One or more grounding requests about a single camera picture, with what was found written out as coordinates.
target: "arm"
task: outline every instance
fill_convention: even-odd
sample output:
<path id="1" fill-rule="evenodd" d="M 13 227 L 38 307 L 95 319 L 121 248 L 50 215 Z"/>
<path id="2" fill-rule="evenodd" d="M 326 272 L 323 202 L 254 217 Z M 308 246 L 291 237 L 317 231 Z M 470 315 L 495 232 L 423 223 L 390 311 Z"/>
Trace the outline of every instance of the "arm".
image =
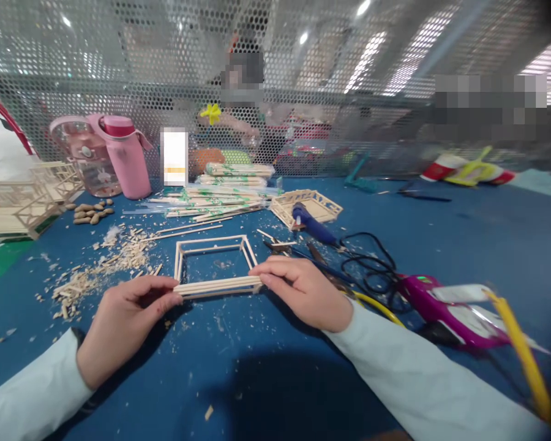
<path id="1" fill-rule="evenodd" d="M 0 440 L 41 440 L 92 396 L 75 361 L 78 339 L 57 343 L 0 386 Z"/>
<path id="2" fill-rule="evenodd" d="M 547 425 L 435 345 L 353 303 L 325 335 L 415 440 L 543 440 Z"/>
<path id="3" fill-rule="evenodd" d="M 141 347 L 155 323 L 181 304 L 178 282 L 143 276 L 104 293 L 86 339 L 68 330 L 0 386 L 0 440 L 39 441 L 71 418 Z M 143 297 L 153 302 L 141 307 Z"/>
<path id="4" fill-rule="evenodd" d="M 250 274 L 323 330 L 415 440 L 542 440 L 550 433 L 430 342 L 344 297 L 309 261 L 274 256 Z"/>

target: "pink water bottle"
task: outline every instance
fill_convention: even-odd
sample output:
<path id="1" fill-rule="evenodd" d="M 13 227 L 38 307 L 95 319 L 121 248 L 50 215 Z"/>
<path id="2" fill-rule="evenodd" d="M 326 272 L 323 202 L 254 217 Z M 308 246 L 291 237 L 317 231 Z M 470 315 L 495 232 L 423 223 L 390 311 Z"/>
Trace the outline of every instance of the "pink water bottle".
<path id="1" fill-rule="evenodd" d="M 151 150 L 152 145 L 141 132 L 135 130 L 130 118 L 89 115 L 88 121 L 94 132 L 106 141 L 108 155 L 124 195 L 128 199 L 142 199 L 150 195 L 151 183 L 143 148 Z"/>

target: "light blue sleeve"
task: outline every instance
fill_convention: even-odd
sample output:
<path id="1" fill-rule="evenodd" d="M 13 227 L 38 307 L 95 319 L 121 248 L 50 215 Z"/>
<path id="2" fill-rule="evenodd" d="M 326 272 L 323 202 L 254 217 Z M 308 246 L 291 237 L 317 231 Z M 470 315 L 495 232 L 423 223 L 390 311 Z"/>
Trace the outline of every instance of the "light blue sleeve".
<path id="1" fill-rule="evenodd" d="M 551 429 L 435 345 L 353 303 L 328 338 L 415 441 L 542 441 Z"/>
<path id="2" fill-rule="evenodd" d="M 75 361 L 77 350 L 77 338 L 69 329 L 0 386 L 1 441 L 42 440 L 92 396 Z"/>

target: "metal mesh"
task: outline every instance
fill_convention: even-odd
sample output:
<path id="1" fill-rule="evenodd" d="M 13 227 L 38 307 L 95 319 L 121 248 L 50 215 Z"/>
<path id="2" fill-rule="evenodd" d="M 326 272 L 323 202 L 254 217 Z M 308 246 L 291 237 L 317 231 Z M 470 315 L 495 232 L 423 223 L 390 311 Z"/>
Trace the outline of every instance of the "metal mesh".
<path id="1" fill-rule="evenodd" d="M 257 136 L 197 118 L 220 103 L 231 51 L 264 57 L 263 102 L 223 108 Z M 0 99 L 43 160 L 61 157 L 53 119 L 98 112 L 132 118 L 153 144 L 185 127 L 190 149 L 279 175 L 346 174 L 362 153 L 379 173 L 417 171 L 485 145 L 435 141 L 435 74 L 551 75 L 550 54 L 532 0 L 0 0 Z M 551 168 L 551 140 L 495 147 L 509 168 Z M 146 160 L 158 176 L 158 153 Z"/>

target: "glue gun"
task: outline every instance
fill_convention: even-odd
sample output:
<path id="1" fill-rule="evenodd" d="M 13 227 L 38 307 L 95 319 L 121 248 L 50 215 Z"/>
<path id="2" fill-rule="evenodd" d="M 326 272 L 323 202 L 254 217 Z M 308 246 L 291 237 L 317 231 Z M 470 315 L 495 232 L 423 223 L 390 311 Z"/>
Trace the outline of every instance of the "glue gun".
<path id="1" fill-rule="evenodd" d="M 308 234 L 327 245 L 336 245 L 337 238 L 308 212 L 302 202 L 296 202 L 292 208 L 292 217 L 296 225 L 304 224 Z"/>

